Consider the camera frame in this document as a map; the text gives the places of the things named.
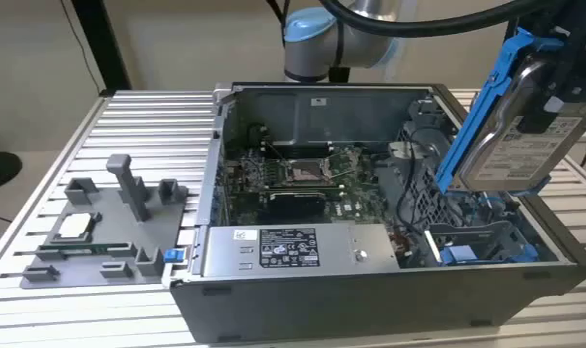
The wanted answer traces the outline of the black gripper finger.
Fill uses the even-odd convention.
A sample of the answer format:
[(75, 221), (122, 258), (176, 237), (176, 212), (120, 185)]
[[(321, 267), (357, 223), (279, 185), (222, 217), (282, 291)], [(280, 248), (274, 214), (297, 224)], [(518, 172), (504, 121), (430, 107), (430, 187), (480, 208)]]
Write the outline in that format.
[(544, 133), (556, 120), (564, 101), (558, 98), (541, 98), (529, 103), (518, 123), (521, 133)]

